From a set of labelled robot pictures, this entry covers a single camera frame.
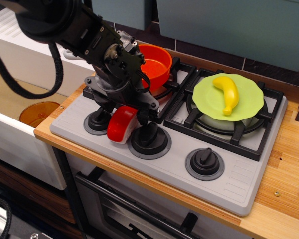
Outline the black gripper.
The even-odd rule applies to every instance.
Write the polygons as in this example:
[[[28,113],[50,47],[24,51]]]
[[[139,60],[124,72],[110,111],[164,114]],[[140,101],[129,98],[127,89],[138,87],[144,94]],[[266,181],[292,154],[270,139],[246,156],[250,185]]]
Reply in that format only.
[[[145,60],[138,44],[130,43],[126,48],[110,45],[103,63],[95,67],[94,77],[85,79],[94,101],[109,113],[118,105],[135,108],[140,125],[147,125],[149,112],[157,113],[159,102],[150,93],[149,78],[141,71]]]

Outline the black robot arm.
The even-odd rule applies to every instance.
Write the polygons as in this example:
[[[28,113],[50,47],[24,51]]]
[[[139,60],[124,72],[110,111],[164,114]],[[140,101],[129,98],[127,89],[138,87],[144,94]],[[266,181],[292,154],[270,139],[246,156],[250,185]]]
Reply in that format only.
[[[94,100],[106,111],[115,106],[137,110],[141,125],[154,120],[159,102],[150,92],[145,63],[135,40],[116,32],[80,0],[11,0],[23,33],[40,43],[57,43],[83,58],[96,71],[91,85]]]

